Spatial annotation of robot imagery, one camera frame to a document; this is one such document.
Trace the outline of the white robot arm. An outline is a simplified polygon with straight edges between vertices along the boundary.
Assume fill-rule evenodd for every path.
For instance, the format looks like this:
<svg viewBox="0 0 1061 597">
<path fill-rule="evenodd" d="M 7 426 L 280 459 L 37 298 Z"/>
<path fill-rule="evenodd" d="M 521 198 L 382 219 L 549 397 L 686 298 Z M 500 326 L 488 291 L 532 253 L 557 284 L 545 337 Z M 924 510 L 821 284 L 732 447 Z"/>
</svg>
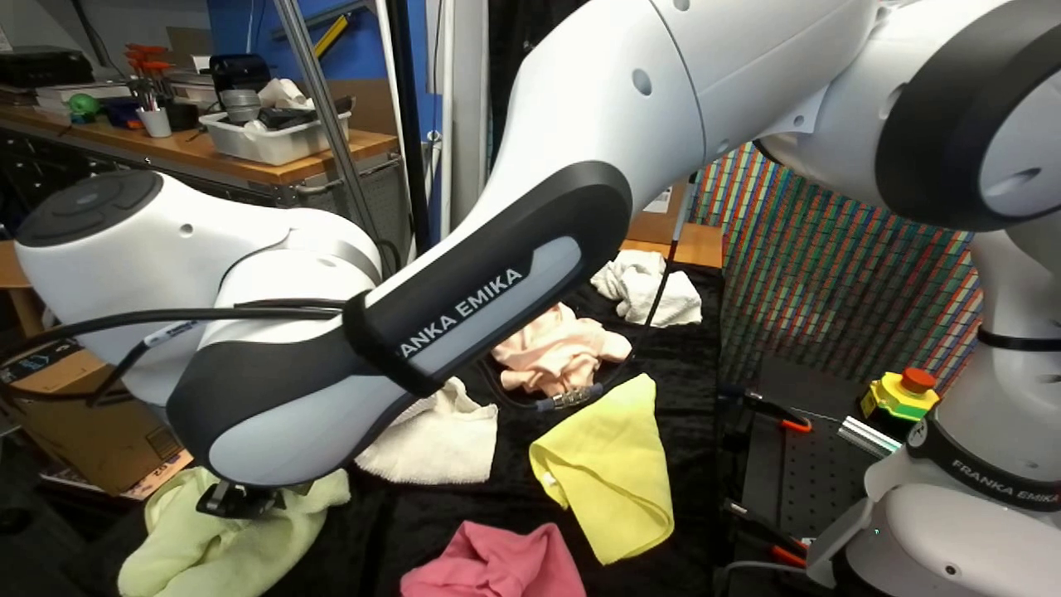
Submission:
<svg viewBox="0 0 1061 597">
<path fill-rule="evenodd" d="M 583 0 L 521 64 L 476 207 L 404 269 L 321 207 L 166 171 L 83 177 L 16 228 L 60 331 L 218 477 L 317 480 L 609 260 L 679 176 L 760 143 L 962 228 L 975 357 L 811 551 L 857 597 L 1061 597 L 1061 0 Z"/>
</svg>

